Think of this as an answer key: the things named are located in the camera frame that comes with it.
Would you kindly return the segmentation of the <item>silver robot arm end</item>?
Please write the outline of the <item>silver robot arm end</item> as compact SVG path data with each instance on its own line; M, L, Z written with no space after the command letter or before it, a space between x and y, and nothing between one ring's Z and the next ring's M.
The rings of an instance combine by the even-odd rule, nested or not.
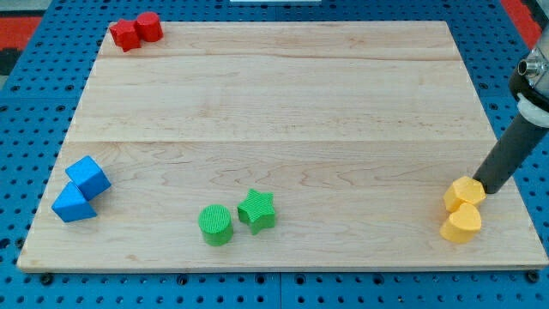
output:
M548 128L548 27L517 64L509 88L519 113L530 123Z

